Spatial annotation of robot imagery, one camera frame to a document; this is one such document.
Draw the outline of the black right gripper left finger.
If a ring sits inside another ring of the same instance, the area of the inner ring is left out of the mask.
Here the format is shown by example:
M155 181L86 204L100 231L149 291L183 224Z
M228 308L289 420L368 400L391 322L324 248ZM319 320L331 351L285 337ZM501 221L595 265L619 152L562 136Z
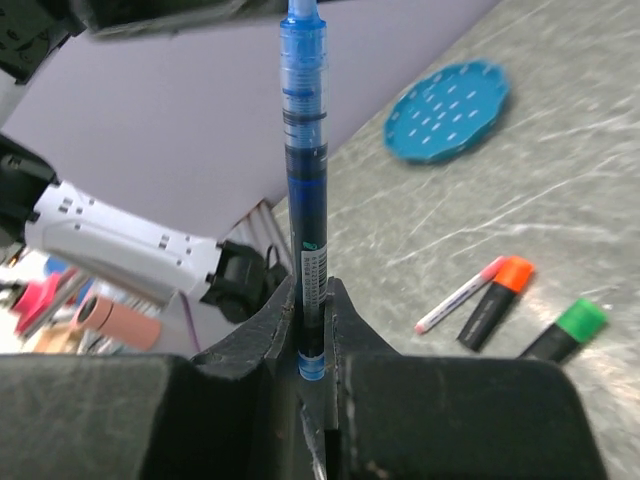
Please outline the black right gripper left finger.
M289 479L291 286L191 360L5 355L5 479Z

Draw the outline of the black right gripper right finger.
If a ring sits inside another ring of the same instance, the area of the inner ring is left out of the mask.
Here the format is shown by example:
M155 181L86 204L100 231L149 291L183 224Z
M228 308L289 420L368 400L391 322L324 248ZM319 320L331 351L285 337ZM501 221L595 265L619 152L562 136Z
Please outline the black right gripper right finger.
M573 383L547 362L403 355L329 282L333 479L603 479Z

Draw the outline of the blue ballpoint pen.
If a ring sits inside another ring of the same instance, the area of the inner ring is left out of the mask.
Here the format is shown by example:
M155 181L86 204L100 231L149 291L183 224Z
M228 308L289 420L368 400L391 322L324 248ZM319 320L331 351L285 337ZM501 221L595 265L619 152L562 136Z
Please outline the blue ballpoint pen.
M290 1L280 23L280 80L298 371L325 373L327 295L328 51L316 1Z

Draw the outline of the black green highlighter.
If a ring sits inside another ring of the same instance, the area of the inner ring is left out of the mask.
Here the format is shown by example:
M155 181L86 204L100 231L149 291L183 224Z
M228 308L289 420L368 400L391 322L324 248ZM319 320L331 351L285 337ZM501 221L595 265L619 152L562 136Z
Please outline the black green highlighter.
M608 318L603 310L589 300L579 298L518 358L563 364L592 341L607 323Z

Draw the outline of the black orange highlighter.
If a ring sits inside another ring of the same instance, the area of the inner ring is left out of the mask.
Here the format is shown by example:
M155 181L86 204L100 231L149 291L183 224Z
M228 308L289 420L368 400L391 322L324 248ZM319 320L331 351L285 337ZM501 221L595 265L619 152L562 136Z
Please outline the black orange highlighter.
M467 349L480 352L528 285L534 271L535 266L530 261L518 256L509 257L490 282L457 340Z

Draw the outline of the white pink acrylic marker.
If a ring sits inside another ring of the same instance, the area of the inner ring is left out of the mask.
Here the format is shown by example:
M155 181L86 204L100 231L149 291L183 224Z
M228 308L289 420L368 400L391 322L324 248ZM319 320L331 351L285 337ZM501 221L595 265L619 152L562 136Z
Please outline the white pink acrylic marker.
M490 282L497 275L506 260L506 257L499 256L486 265L481 271L445 298L429 313L423 316L414 326L414 332L418 335L423 335L444 320L454 310Z

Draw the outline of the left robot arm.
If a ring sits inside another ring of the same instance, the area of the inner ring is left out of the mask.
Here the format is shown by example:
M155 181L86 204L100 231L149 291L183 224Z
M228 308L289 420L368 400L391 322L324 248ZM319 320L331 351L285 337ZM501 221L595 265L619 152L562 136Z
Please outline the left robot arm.
M283 1L5 1L1 114L8 117L44 64L83 32L98 37L176 33L282 14ZM63 181L39 155L1 140L1 261L51 253L152 301L218 308L240 324L287 277L277 247L258 251L171 229L105 204Z

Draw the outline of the pink clamp tool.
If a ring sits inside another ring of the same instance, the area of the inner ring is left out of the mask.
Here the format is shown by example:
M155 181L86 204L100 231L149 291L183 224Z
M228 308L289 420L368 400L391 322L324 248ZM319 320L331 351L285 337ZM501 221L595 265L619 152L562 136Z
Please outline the pink clamp tool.
M92 280L75 268L50 274L43 281L16 282L9 310L18 318L14 333L29 338L58 310L78 306L92 284Z

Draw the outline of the teal polka dot plate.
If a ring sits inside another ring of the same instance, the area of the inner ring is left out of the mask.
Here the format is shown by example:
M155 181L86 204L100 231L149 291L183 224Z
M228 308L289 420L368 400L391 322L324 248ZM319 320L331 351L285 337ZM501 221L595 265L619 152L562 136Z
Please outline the teal polka dot plate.
M448 161L484 140L509 95L503 67L484 60L450 64L397 101L384 123L384 145L409 163Z

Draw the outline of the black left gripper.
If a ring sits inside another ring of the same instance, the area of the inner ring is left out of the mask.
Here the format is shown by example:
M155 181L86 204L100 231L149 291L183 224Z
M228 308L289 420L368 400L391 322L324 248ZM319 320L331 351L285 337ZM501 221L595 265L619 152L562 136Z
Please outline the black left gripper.
M282 17L287 9L283 0L1 0L1 71L26 85L85 25L102 38L177 34Z

